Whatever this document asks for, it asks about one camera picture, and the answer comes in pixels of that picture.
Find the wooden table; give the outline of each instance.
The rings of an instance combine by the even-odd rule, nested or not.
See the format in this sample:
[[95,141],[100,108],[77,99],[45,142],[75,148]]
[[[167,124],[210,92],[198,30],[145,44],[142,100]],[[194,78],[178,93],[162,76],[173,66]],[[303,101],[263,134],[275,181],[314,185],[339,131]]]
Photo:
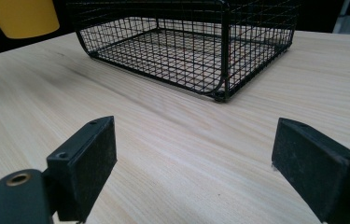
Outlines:
[[51,151],[109,115],[119,161],[89,223],[319,223],[273,170],[273,140],[284,117],[350,148],[350,35],[296,32],[227,104],[98,63],[75,34],[1,53],[0,178],[45,170]]

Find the wood grain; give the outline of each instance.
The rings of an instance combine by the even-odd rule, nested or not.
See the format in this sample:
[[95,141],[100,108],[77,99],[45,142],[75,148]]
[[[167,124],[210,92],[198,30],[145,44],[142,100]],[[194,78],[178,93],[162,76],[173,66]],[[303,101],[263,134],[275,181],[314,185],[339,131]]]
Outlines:
[[319,223],[271,167],[273,140],[284,117],[350,148],[350,35],[296,32],[227,104],[98,63],[75,34],[1,53],[0,178],[44,170],[108,115],[119,162],[89,223]]

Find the wire mesh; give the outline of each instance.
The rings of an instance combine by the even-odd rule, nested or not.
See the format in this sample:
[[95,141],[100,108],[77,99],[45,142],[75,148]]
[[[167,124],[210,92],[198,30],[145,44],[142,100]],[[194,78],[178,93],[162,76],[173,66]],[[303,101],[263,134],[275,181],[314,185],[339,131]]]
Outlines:
[[296,0],[68,0],[95,59],[226,100],[291,45]]

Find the yellow cup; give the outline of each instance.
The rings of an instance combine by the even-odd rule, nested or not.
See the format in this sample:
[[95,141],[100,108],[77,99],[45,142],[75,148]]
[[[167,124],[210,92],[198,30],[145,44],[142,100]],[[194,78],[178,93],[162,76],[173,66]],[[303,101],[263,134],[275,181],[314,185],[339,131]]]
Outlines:
[[0,29],[8,38],[46,35],[58,28],[52,0],[0,0]]

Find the dark background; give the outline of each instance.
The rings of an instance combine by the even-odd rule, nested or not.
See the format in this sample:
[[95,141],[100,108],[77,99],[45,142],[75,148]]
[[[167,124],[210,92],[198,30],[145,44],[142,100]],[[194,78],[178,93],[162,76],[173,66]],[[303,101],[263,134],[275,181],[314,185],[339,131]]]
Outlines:
[[[53,0],[53,3],[61,25],[58,31],[49,35],[19,40],[6,38],[0,30],[0,52],[73,32],[73,26],[66,12],[65,0]],[[343,0],[304,0],[296,29],[332,33],[342,6]],[[350,6],[346,14],[350,15]]]

